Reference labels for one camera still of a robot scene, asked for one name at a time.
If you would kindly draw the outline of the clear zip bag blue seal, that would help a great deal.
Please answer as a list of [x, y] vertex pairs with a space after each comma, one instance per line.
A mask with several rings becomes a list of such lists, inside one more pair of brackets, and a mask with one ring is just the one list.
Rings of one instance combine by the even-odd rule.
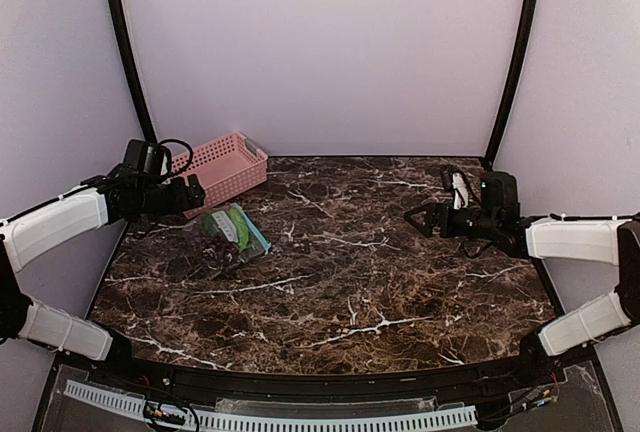
[[271, 250], [271, 244], [237, 203], [199, 215], [182, 232], [200, 271], [208, 277], [231, 272]]

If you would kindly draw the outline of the purple fake grape bunch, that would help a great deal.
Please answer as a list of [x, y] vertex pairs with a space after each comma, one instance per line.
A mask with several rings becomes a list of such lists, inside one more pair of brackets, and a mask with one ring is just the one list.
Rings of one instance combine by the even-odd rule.
[[202, 231], [191, 231], [186, 235], [190, 251], [199, 265], [212, 274], [234, 269], [240, 263], [240, 251], [223, 233], [209, 235]]

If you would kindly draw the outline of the green fake vegetable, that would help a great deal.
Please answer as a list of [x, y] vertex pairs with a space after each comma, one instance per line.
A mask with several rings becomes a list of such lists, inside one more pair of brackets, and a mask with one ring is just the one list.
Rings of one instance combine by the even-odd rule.
[[221, 237], [244, 251], [250, 242], [249, 225], [243, 212], [235, 205], [217, 208], [199, 217], [205, 233], [211, 237]]

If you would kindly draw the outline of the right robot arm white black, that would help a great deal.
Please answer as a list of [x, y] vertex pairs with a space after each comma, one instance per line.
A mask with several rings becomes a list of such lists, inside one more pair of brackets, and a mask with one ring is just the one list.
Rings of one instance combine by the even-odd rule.
[[547, 216], [524, 217], [516, 178], [488, 171], [474, 193], [459, 169], [441, 172], [449, 203], [425, 203], [407, 211], [405, 220], [425, 237], [481, 239], [512, 258], [572, 259], [610, 264], [618, 283], [579, 308], [565, 313], [520, 341], [510, 376], [521, 386], [550, 374], [558, 358], [639, 323], [639, 217]]

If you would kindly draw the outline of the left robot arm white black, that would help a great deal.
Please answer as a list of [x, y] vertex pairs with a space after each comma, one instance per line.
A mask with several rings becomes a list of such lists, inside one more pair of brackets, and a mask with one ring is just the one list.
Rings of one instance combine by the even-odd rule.
[[131, 341], [92, 321], [50, 307], [24, 293], [16, 276], [29, 263], [86, 232], [121, 220], [162, 217], [203, 206], [205, 191], [185, 167], [173, 167], [169, 141], [132, 139], [108, 174], [1, 222], [1, 339], [27, 340], [101, 363], [120, 388], [141, 379]]

